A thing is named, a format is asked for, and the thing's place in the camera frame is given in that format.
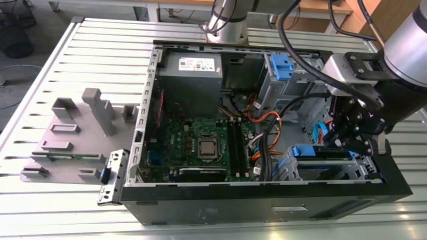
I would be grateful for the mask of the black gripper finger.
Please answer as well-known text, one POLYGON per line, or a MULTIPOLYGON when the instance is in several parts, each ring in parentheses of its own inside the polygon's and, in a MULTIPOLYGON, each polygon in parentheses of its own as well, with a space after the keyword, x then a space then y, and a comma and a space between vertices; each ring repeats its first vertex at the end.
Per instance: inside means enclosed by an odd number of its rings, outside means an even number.
POLYGON ((332 96, 328 114, 332 117, 332 129, 339 135, 381 134, 381 118, 355 98, 332 96))
POLYGON ((363 133, 358 126, 335 126, 322 139, 326 147, 336 146, 363 156, 390 156, 393 154, 386 133, 363 133))

